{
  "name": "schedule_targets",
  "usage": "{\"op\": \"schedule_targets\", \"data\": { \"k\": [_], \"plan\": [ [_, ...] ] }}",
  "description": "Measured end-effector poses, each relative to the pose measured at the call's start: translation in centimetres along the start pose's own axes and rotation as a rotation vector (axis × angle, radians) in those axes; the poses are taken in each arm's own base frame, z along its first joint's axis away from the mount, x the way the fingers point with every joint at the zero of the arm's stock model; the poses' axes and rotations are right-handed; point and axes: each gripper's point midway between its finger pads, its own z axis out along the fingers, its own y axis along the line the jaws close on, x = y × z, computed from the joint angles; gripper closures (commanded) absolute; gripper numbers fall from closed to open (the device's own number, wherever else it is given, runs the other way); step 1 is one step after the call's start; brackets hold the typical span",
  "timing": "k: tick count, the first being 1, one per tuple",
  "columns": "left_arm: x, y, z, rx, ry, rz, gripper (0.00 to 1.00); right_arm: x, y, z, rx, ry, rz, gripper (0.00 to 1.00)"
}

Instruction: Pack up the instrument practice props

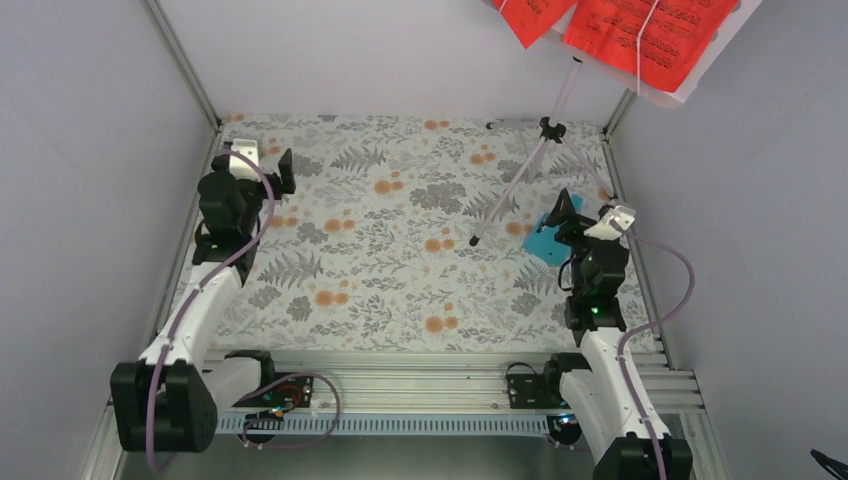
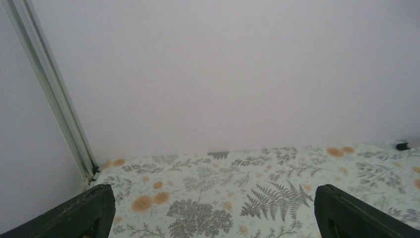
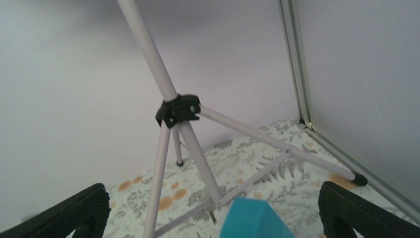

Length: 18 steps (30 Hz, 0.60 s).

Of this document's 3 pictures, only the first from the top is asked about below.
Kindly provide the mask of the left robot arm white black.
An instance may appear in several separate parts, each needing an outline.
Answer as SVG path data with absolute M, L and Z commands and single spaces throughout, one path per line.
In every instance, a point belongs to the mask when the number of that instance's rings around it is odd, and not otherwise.
M 278 391 L 270 356 L 236 351 L 209 371 L 203 364 L 225 310 L 247 283 L 260 237 L 261 213 L 296 191 L 293 153 L 267 174 L 252 148 L 228 143 L 198 183 L 201 221 L 194 233 L 190 279 L 178 306 L 151 344 L 110 377 L 118 437 L 127 452 L 205 451 L 219 416 L 242 397 L 255 405 Z

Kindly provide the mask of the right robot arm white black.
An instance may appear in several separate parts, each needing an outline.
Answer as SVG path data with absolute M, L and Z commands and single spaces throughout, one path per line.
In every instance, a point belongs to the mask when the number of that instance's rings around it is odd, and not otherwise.
M 617 239 L 590 235 L 596 221 L 577 212 L 561 191 L 544 219 L 569 247 L 571 271 L 564 318 L 577 352 L 555 354 L 541 391 L 555 407 L 568 406 L 593 456 L 595 479 L 687 479 L 694 455 L 654 408 L 628 342 L 618 289 L 629 250 Z

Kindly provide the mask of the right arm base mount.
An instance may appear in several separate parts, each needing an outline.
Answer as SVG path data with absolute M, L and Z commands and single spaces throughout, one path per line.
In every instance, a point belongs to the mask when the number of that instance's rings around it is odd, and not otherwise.
M 506 394 L 512 410 L 567 410 L 567 402 L 554 391 L 552 374 L 546 363 L 541 373 L 526 362 L 512 362 L 504 372 Z M 573 413 L 546 414 L 546 438 L 555 448 L 577 450 L 582 429 Z

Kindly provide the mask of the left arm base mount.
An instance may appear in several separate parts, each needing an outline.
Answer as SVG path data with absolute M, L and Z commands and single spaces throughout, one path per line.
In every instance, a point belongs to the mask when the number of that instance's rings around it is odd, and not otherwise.
M 256 390 L 262 390 L 263 393 L 247 399 L 244 399 L 243 395 L 234 404 L 234 407 L 260 409 L 258 413 L 248 414 L 246 420 L 283 420 L 287 413 L 311 406 L 314 377 L 300 376 L 285 382 L 280 381 L 280 378 L 290 375 L 290 372 L 279 372 L 269 351 L 235 350 L 227 353 L 224 358 L 249 358 L 259 362 L 259 385 Z

